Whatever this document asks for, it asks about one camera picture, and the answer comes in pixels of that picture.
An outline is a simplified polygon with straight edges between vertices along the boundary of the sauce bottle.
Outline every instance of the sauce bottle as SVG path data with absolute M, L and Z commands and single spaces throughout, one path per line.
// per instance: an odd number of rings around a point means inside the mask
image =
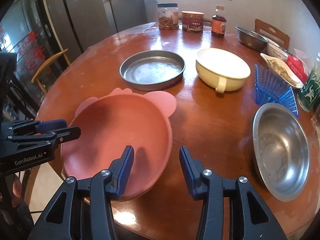
M 214 37 L 223 38 L 226 31 L 227 20 L 224 17 L 224 6 L 217 5 L 216 14 L 212 16 L 211 34 Z

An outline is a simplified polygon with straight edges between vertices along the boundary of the chair backrest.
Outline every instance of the chair backrest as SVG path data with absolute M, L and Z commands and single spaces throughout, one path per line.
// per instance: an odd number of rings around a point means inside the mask
M 50 66 L 55 60 L 57 60 L 59 57 L 61 57 L 62 55 L 65 57 L 66 62 L 68 63 L 68 65 L 70 65 L 70 61 L 66 55 L 66 52 L 68 51 L 68 49 L 64 49 L 63 51 L 60 51 L 56 54 L 54 54 L 53 56 L 51 56 L 50 58 L 48 58 L 45 62 L 42 63 L 42 65 L 40 66 L 40 68 L 36 71 L 36 73 L 34 74 L 33 78 L 31 79 L 31 83 L 33 83 L 34 81 L 36 81 L 39 85 L 39 87 L 41 88 L 41 90 L 47 94 L 48 91 L 45 89 L 45 87 L 42 85 L 42 83 L 39 81 L 38 79 L 38 75 L 48 66 Z
M 259 19 L 256 19 L 255 20 L 255 32 L 274 41 L 275 43 L 279 44 L 279 46 L 281 46 L 284 49 L 289 48 L 290 37 L 269 23 L 265 23 Z

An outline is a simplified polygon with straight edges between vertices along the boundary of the red package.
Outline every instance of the red package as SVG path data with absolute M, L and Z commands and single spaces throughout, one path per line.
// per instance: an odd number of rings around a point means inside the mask
M 286 64 L 289 66 L 292 72 L 302 81 L 302 83 L 305 83 L 307 81 L 308 76 L 304 72 L 304 66 L 300 59 L 294 56 L 289 56 Z

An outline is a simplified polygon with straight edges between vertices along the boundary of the pink bowl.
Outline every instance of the pink bowl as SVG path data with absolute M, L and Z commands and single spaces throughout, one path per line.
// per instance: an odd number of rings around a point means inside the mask
M 131 145 L 134 162 L 121 200 L 143 195 L 169 160 L 172 130 L 168 118 L 176 104 L 175 97 L 164 91 L 140 95 L 117 88 L 100 99 L 88 98 L 70 124 L 80 127 L 80 138 L 61 147 L 65 174 L 78 180 L 90 178 Z

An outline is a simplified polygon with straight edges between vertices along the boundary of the round wooden table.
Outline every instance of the round wooden table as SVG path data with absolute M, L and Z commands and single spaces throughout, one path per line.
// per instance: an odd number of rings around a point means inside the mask
M 228 50 L 250 66 L 251 75 L 244 86 L 221 95 L 197 76 L 196 54 L 201 48 Z M 223 178 L 246 176 L 266 201 L 284 232 L 290 235 L 310 222 L 319 200 L 319 142 L 311 125 L 311 114 L 299 106 L 301 122 L 310 146 L 311 166 L 303 192 L 293 201 L 276 200 L 259 181 L 253 167 L 252 122 L 259 108 L 255 103 L 254 65 L 266 66 L 259 53 L 239 43 L 235 33 L 214 38 L 211 29 L 203 33 L 159 30 L 149 23 L 120 32 L 89 47 L 58 78 L 46 96 L 37 116 L 39 120 L 74 117 L 79 104 L 89 97 L 103 97 L 114 88 L 128 85 L 119 75 L 124 60 L 141 51 L 162 49 L 178 53 L 186 62 L 183 80 L 167 92 L 177 99 L 177 110 L 170 118 L 173 145 L 162 176 L 145 195 L 131 201 L 113 203 L 115 220 L 150 239 L 196 238 L 202 201 L 188 195 L 179 163 L 179 148 L 188 146 L 192 156 L 201 160 Z M 60 149 L 51 166 L 60 175 Z M 225 201 L 224 236 L 228 239 L 229 207 Z

